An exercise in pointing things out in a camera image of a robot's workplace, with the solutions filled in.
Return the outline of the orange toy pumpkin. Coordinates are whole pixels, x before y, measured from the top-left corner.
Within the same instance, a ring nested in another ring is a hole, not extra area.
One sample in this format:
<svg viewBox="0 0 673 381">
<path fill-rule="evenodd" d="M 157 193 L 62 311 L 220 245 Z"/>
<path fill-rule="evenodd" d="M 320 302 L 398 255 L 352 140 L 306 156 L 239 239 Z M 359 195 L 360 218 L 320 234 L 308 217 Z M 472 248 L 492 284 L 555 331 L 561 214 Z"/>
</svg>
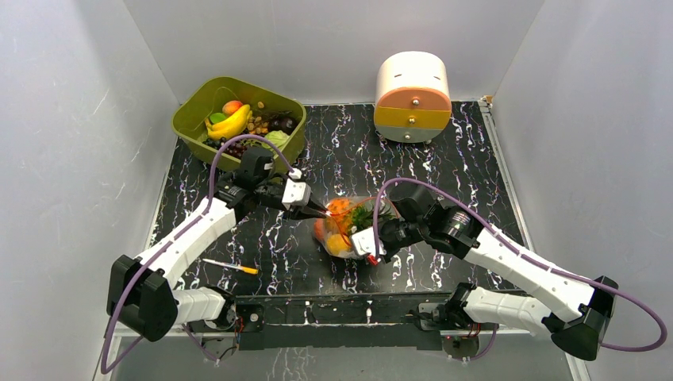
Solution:
<svg viewBox="0 0 673 381">
<path fill-rule="evenodd" d="M 326 238 L 325 219 L 316 219 L 313 224 L 313 236 L 321 244 L 325 243 Z"/>
</svg>

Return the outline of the clear zip bag orange zipper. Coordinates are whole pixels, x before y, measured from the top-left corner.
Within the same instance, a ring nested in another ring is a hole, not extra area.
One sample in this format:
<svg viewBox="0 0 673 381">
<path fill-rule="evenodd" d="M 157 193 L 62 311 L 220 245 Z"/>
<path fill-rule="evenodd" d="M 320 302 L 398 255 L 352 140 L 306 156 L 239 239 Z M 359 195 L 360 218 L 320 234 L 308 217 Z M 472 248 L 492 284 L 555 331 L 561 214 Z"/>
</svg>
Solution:
<svg viewBox="0 0 673 381">
<path fill-rule="evenodd" d="M 399 217 L 393 204 L 383 198 L 376 202 L 374 197 L 339 197 L 326 203 L 328 216 L 318 218 L 313 224 L 313 238 L 326 252 L 341 259 L 367 260 L 371 264 L 383 261 L 385 249 L 374 253 L 373 232 L 374 209 L 379 208 L 378 227 Z"/>
</svg>

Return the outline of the yellow toy lemon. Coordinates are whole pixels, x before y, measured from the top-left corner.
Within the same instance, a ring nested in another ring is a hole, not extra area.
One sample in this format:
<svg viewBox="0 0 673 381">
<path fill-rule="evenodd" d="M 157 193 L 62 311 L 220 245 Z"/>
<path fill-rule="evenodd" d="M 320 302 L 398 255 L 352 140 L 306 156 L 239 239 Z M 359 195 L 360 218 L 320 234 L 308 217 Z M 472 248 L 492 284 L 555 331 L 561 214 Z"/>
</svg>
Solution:
<svg viewBox="0 0 673 381">
<path fill-rule="evenodd" d="M 325 239 L 325 249 L 329 255 L 340 258 L 345 258 L 350 252 L 349 244 L 339 233 L 332 234 Z"/>
</svg>

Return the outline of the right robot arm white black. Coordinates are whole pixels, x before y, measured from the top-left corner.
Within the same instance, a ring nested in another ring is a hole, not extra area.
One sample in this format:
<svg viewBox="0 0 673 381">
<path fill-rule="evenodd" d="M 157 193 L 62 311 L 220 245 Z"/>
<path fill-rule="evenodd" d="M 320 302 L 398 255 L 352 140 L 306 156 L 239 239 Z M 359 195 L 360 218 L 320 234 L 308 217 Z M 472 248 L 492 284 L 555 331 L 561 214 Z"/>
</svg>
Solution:
<svg viewBox="0 0 673 381">
<path fill-rule="evenodd" d="M 436 251 L 486 268 L 525 292 L 489 291 L 461 283 L 434 313 L 436 323 L 458 329 L 493 323 L 548 337 L 564 352 L 582 360 L 598 356 L 614 310 L 604 287 L 617 287 L 605 276 L 587 282 L 559 275 L 558 267 L 520 246 L 467 208 L 433 196 L 427 187 L 402 182 L 388 197 L 399 212 L 379 227 L 387 256 L 424 242 Z"/>
</svg>

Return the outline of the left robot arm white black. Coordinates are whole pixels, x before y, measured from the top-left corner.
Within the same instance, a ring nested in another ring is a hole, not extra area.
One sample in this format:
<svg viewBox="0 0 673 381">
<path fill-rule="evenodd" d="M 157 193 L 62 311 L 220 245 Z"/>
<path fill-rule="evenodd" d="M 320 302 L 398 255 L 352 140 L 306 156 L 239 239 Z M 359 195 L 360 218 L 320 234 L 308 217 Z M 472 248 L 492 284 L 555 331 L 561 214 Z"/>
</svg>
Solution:
<svg viewBox="0 0 673 381">
<path fill-rule="evenodd" d="M 271 151 L 250 148 L 240 166 L 223 173 L 196 210 L 159 243 L 131 258 L 120 256 L 111 268 L 107 312 L 147 341 L 163 338 L 173 327 L 207 321 L 231 329 L 237 320 L 234 297 L 218 287 L 179 290 L 179 278 L 198 257 L 246 216 L 263 206 L 285 218 L 325 218 L 327 208 L 293 168 L 276 174 Z"/>
</svg>

